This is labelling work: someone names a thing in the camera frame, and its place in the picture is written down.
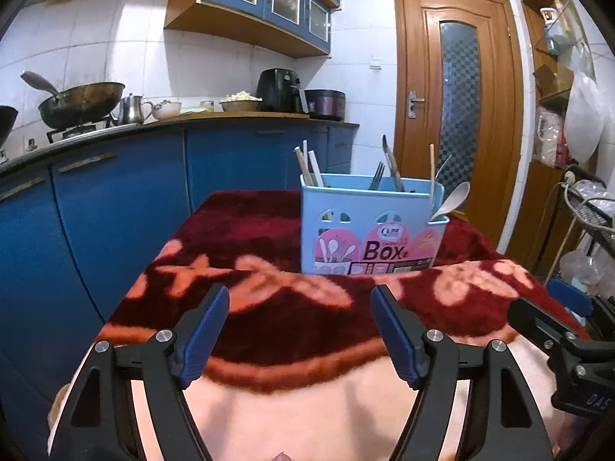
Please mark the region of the steel kettle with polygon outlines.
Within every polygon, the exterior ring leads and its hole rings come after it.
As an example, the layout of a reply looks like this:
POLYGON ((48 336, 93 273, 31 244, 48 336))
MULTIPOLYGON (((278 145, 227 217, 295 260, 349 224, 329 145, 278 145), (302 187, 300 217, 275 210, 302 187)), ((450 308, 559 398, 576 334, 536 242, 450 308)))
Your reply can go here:
POLYGON ((153 104, 145 101, 142 96, 129 94, 123 97, 119 103, 119 111, 117 117, 118 125, 138 124, 143 125, 153 113, 153 104), (150 107, 149 113, 144 113, 144 106, 150 107))

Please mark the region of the black air fryer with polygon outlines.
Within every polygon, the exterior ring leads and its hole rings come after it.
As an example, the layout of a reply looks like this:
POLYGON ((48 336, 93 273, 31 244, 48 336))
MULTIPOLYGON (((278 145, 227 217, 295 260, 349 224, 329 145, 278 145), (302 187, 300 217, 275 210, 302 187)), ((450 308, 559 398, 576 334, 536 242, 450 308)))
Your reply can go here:
POLYGON ((259 75, 256 97, 260 98, 259 110, 269 113, 308 114, 306 93, 296 72, 273 68, 259 75))

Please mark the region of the large steel fork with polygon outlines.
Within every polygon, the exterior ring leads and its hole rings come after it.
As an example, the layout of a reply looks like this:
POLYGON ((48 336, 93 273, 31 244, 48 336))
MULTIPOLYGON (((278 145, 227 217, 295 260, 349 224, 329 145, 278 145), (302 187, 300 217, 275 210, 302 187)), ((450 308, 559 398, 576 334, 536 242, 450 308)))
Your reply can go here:
POLYGON ((369 191, 378 190, 379 185, 381 184, 381 181, 382 181, 382 176, 384 176, 384 173, 385 173, 385 163, 380 161, 377 165, 376 171, 374 172, 371 183, 368 187, 369 191))

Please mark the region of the light blue utensil holder box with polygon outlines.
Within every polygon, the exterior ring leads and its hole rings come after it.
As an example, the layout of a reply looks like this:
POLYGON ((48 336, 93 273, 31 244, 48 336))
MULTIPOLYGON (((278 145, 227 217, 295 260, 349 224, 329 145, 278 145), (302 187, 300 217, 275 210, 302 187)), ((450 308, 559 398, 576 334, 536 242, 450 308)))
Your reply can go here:
POLYGON ((449 218, 432 215, 444 186, 391 177, 325 174, 323 187, 301 185, 300 267, 314 275, 382 275, 429 269, 449 218))

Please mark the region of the dark wok at left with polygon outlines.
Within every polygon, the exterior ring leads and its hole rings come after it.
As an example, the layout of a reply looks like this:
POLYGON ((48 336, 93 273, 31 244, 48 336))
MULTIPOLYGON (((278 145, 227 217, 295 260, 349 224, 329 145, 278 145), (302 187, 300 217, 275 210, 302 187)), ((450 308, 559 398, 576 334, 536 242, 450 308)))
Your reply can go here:
POLYGON ((4 145, 10 131, 12 131, 18 114, 18 110, 12 106, 0 106, 0 147, 4 145))

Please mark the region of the steel knife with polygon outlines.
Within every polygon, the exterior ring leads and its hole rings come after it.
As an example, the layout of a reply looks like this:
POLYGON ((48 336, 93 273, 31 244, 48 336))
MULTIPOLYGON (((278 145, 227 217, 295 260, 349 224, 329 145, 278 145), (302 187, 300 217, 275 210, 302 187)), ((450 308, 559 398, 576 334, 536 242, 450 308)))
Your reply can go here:
POLYGON ((401 176, 397 167, 396 159, 392 149, 389 147, 387 137, 382 136, 382 149, 384 150, 387 163, 389 166, 391 177, 394 180, 395 188, 397 192, 404 192, 404 184, 402 183, 401 176))

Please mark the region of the beige plastic spoon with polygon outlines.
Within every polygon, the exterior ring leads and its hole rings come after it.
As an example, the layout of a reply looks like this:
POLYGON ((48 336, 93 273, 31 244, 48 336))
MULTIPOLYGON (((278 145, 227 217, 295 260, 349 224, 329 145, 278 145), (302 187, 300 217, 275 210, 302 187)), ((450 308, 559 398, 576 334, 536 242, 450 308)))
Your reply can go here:
POLYGON ((432 215, 431 221, 434 222, 439 217, 447 216, 448 213, 460 208, 466 201, 470 192, 470 182, 464 181, 460 183, 450 195, 444 200, 438 210, 432 215))

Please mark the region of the bowl of white food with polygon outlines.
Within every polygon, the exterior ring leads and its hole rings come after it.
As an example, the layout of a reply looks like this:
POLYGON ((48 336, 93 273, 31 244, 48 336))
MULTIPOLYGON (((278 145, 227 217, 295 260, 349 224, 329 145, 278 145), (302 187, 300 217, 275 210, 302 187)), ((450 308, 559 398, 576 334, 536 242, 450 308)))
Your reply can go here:
POLYGON ((262 99, 252 96, 246 91, 226 96, 220 101, 222 110, 226 113, 243 113, 243 111, 258 111, 262 99))

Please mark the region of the wooden door with glass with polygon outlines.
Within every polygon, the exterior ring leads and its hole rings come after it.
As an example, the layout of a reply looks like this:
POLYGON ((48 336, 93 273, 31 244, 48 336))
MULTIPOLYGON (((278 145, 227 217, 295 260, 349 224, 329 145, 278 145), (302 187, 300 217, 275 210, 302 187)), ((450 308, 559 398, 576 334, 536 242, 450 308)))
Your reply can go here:
POLYGON ((520 47, 508 0, 394 0, 397 102, 394 154, 404 177, 429 179, 429 144, 447 192, 469 181, 459 213, 496 244, 520 160, 520 47), (425 98, 407 117, 407 95, 425 98))

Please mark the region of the white plastic bag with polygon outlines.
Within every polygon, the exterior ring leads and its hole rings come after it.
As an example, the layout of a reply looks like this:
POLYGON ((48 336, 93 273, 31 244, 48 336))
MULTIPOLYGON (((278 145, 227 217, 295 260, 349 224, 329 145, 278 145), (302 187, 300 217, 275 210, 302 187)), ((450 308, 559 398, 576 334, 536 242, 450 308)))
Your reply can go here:
POLYGON ((564 136, 569 155, 586 163, 595 152, 609 117, 606 98, 596 81, 577 72, 570 88, 564 120, 564 136))

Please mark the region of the wooden shelf unit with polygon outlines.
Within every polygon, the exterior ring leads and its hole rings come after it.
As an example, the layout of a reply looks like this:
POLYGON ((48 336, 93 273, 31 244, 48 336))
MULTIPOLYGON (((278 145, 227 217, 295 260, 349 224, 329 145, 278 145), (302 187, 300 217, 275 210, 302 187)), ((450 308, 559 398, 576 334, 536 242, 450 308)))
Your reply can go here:
POLYGON ((564 120, 574 75, 595 76, 588 33, 574 0, 516 0, 529 53, 530 155, 527 180, 507 254, 542 276, 563 239, 574 242, 559 183, 571 161, 564 120))

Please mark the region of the white floral bowl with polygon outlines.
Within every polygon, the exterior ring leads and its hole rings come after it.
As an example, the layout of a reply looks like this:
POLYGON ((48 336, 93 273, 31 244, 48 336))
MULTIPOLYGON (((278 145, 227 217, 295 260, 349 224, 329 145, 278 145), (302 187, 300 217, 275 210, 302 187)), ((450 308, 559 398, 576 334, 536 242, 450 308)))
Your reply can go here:
POLYGON ((155 120, 165 121, 176 118, 181 113, 181 103, 178 101, 163 101, 152 106, 151 114, 155 120))

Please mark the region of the red floral plush blanket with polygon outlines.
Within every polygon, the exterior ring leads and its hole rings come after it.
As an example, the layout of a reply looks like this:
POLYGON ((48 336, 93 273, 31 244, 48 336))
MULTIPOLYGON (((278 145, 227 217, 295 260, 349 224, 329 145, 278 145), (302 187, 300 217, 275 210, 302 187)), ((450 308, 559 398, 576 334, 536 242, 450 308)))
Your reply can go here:
MULTIPOLYGON (((217 192, 163 246, 97 339, 115 347, 172 329, 221 284, 229 311, 202 375, 183 392, 210 460, 393 460, 418 392, 398 377, 370 310, 386 285, 426 328, 512 352, 561 457, 565 415, 547 356, 508 322, 528 298, 586 333, 522 265, 467 223, 446 226, 429 269, 382 275, 300 270, 298 192, 217 192)), ((164 460, 142 382, 131 383, 146 458, 164 460)), ((456 460, 469 383, 460 381, 437 460, 456 460)))

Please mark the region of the small steel fork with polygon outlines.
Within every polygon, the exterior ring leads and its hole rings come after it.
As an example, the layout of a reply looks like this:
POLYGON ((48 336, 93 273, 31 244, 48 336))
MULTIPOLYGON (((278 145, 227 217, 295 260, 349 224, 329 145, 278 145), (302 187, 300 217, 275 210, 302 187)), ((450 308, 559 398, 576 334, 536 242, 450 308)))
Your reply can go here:
POLYGON ((438 181, 438 179, 439 179, 439 177, 440 177, 441 173, 442 173, 442 172, 443 172, 443 170, 446 168, 447 163, 449 163, 449 160, 451 160, 451 157, 452 157, 453 155, 454 155, 454 154, 449 154, 449 155, 448 155, 448 156, 444 159, 443 163, 441 163, 441 164, 439 165, 438 170, 436 171, 435 181, 438 181))

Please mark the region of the dark rice cooker pot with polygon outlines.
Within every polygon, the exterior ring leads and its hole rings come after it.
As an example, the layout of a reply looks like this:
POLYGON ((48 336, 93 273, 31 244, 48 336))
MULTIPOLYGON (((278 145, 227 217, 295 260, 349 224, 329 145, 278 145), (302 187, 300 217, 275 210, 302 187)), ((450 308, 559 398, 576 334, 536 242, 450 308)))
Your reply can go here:
POLYGON ((346 96, 335 90, 306 90, 307 109, 313 119, 343 122, 346 96))

